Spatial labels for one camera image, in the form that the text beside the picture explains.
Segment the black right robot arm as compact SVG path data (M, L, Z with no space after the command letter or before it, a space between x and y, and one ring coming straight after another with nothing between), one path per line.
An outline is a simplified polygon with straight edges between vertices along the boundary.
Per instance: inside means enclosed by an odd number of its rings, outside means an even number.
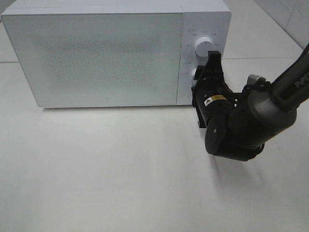
M249 75L239 93L224 79L221 53L209 51L205 65L194 74L192 105L204 128L206 151L214 156L248 161L265 143L291 127L297 108L309 98L309 50L273 82Z

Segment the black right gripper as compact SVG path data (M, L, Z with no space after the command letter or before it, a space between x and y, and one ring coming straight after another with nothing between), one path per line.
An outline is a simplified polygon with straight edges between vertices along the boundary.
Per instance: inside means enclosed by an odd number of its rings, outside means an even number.
M193 87L193 106L197 111L199 126L205 128L205 148L215 156L241 156L241 148L228 125L234 102L232 91L224 80L219 51L208 51L205 65L198 65Z

